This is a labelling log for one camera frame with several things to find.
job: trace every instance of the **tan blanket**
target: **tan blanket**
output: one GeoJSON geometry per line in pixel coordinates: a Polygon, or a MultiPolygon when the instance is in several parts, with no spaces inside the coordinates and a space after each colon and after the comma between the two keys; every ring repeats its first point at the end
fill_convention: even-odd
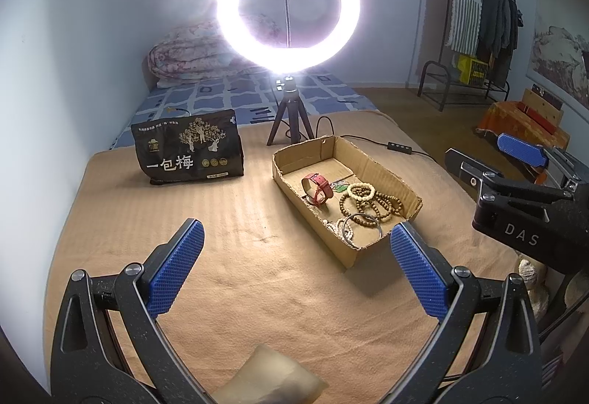
{"type": "MultiPolygon", "coordinates": [[[[332,118],[337,134],[416,147],[380,113],[332,118]]],[[[324,126],[320,134],[328,133],[324,126]]],[[[328,382],[320,403],[382,397],[437,321],[425,315],[387,246],[348,271],[335,259],[273,181],[271,156],[280,146],[266,146],[269,131],[270,124],[240,129],[246,158],[245,176],[238,179],[157,187],[139,169],[134,148],[90,160],[49,276],[47,358],[75,269],[117,274],[194,217],[205,227],[204,250],[171,311],[158,321],[207,390],[226,383],[264,343],[328,382]]],[[[280,135],[287,145],[284,130],[280,135]]],[[[499,279],[513,270],[515,253],[471,228],[475,204],[440,166],[354,142],[423,198],[415,227],[451,264],[499,279]]],[[[116,328],[131,367],[146,379],[119,320],[116,328]]]]}

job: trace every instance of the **orange tablecloth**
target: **orange tablecloth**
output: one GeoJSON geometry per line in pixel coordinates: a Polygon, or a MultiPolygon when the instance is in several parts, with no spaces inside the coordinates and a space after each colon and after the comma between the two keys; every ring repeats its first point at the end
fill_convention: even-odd
{"type": "Polygon", "coordinates": [[[499,136],[510,134],[532,145],[558,146],[565,150],[571,137],[560,128],[548,133],[538,123],[517,108],[518,102],[493,103],[479,123],[477,131],[491,131],[499,136]]]}

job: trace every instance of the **glowing ring light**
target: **glowing ring light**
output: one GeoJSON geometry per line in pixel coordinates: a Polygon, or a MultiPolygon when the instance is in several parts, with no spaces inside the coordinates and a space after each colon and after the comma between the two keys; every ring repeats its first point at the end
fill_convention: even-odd
{"type": "Polygon", "coordinates": [[[277,49],[259,43],[239,14],[240,0],[217,0],[217,18],[229,44],[248,60],[276,73],[294,73],[333,57],[351,38],[360,17],[360,0],[341,0],[338,24],[329,37],[305,49],[277,49]]]}

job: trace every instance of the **black bag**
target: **black bag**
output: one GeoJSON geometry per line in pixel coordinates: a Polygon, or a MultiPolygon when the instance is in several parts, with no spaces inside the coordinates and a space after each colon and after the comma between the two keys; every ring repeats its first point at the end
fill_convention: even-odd
{"type": "Polygon", "coordinates": [[[134,124],[131,131],[153,185],[243,176],[235,110],[134,124]]]}

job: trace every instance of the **blue textured pad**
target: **blue textured pad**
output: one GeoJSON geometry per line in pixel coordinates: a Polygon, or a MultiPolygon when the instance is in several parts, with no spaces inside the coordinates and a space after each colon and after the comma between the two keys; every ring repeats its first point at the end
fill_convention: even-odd
{"type": "Polygon", "coordinates": [[[508,134],[503,133],[497,139],[497,146],[505,154],[517,158],[519,161],[523,161],[530,166],[546,168],[548,164],[548,159],[544,156],[544,152],[540,147],[522,142],[522,140],[518,140],[508,134]]]}
{"type": "Polygon", "coordinates": [[[180,238],[149,284],[147,312],[152,319],[170,310],[204,246],[204,227],[196,221],[180,238]]]}
{"type": "Polygon", "coordinates": [[[391,250],[425,312],[438,319],[448,313],[448,290],[444,282],[402,225],[391,232],[391,250]]]}

